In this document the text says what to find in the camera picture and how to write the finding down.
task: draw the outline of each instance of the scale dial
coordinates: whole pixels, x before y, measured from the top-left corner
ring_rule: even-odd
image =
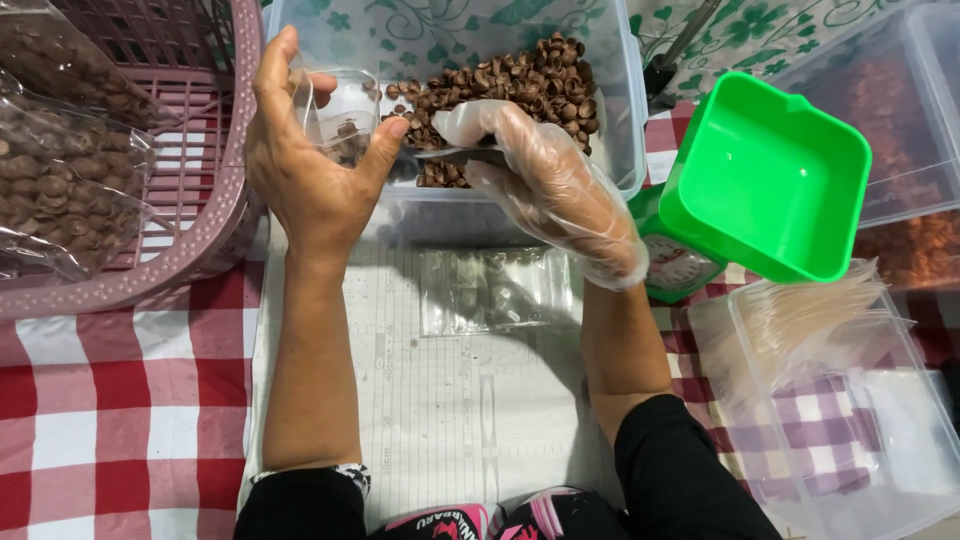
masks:
[[[662,234],[647,234],[643,243],[650,253],[647,286],[682,291],[706,284],[719,265],[693,248]]]

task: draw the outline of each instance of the basket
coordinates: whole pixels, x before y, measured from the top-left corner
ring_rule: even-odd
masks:
[[[45,268],[4,268],[0,319],[122,307],[240,261],[262,205],[244,184],[243,142],[260,59],[256,0],[53,0],[121,70],[181,115],[154,132],[144,201],[176,231],[149,224],[96,279],[56,282]]]

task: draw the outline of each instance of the transparent plastic glove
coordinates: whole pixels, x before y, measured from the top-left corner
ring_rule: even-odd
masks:
[[[626,203],[560,126],[539,124],[499,100],[437,112],[433,125],[455,146],[474,146],[493,134],[512,170],[471,160],[467,182],[528,234],[575,256],[588,280],[622,290],[646,276],[650,258]]]

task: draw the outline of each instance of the green plastic scoop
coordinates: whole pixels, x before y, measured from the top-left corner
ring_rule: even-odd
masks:
[[[669,271],[689,250],[774,282],[831,282],[850,264],[870,162],[870,146],[853,127],[803,96],[729,72],[690,120],[659,214],[649,201],[631,210],[641,236],[681,244],[669,246],[673,255],[656,271]],[[661,298],[657,282],[648,276],[651,296]],[[671,286],[662,299],[679,300],[703,283]]]

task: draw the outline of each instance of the black sleeve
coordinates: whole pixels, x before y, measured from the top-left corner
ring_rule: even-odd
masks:
[[[325,469],[297,469],[258,481],[240,510],[234,540],[361,540],[363,496],[353,480]]]
[[[634,407],[613,456],[637,538],[780,538],[676,396]]]

